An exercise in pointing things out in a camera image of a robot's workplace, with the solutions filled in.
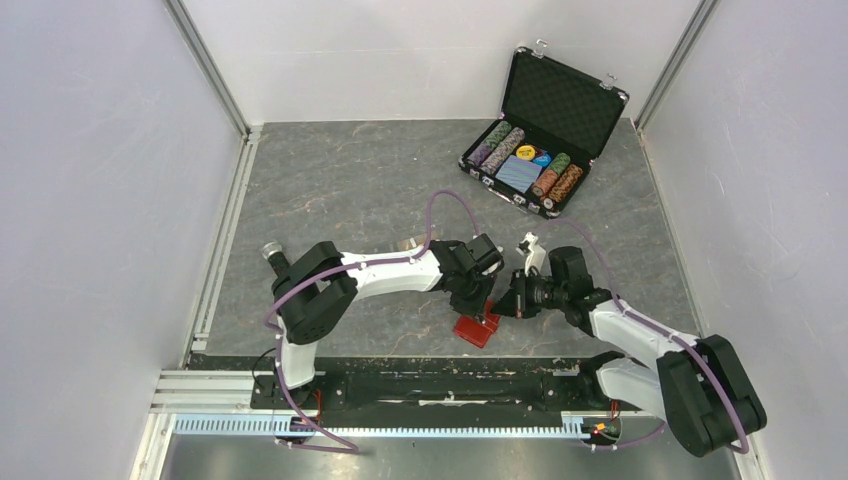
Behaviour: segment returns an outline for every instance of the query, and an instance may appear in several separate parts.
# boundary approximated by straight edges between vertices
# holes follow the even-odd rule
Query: red block
[[[489,337],[498,331],[498,322],[501,319],[500,315],[489,313],[494,304],[491,300],[486,301],[486,311],[483,314],[484,320],[482,322],[467,315],[460,316],[453,327],[453,333],[472,345],[479,348],[485,347]]]

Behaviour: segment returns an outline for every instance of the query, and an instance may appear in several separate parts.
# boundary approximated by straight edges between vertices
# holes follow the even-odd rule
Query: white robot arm
[[[591,396],[621,400],[667,421],[693,455],[727,445],[737,438],[735,427],[713,385],[684,351],[690,348],[718,378],[744,431],[765,427],[765,410],[730,342],[718,335],[701,339],[670,329],[614,299],[609,290],[596,288],[577,247],[552,250],[547,255],[551,275],[541,275],[546,254],[537,240],[528,233],[519,244],[525,267],[513,272],[510,290],[492,313],[531,318],[543,309],[558,309],[571,325],[625,352],[627,356],[607,352],[580,363]]]
[[[361,255],[339,252],[332,242],[322,242],[289,264],[279,243],[263,247],[262,255],[277,274],[272,286],[276,299],[318,273],[339,270],[326,279],[324,288],[310,285],[278,311],[278,326],[286,332],[281,368],[287,388],[312,381],[318,341],[354,301],[400,291],[446,291],[455,311],[472,317],[483,312],[494,274],[503,267],[501,253],[487,235],[467,243],[430,242],[420,252]]]

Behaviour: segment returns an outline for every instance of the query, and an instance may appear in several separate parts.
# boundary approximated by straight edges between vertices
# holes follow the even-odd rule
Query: poker chip case
[[[500,116],[463,153],[459,167],[504,200],[545,218],[557,217],[588,177],[629,98],[627,92],[557,62],[541,49],[519,47],[512,57]],[[582,169],[564,198],[543,201],[532,188],[519,191],[496,178],[497,171],[487,173],[481,164],[469,160],[502,121],[524,130],[524,140],[517,147],[530,144],[551,158],[565,153],[571,164]]]

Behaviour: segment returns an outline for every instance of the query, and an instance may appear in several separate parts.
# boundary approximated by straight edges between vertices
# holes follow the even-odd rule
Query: white wall
[[[126,478],[239,138],[160,1],[4,2],[0,65],[0,478]]]
[[[636,116],[697,0],[186,0],[250,122],[482,118],[539,37]]]
[[[848,74],[842,0],[723,1],[647,128],[703,321],[769,415],[774,478],[844,478]]]

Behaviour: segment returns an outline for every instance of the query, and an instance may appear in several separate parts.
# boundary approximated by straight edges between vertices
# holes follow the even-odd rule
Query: case latch
[[[548,42],[542,40],[541,38],[536,40],[536,46],[533,47],[533,56],[536,58],[544,58],[545,56],[545,48],[547,48]]]
[[[615,83],[616,80],[618,80],[618,77],[611,73],[608,73],[607,79],[601,81],[601,88],[603,88],[604,90],[612,90],[612,85]]]

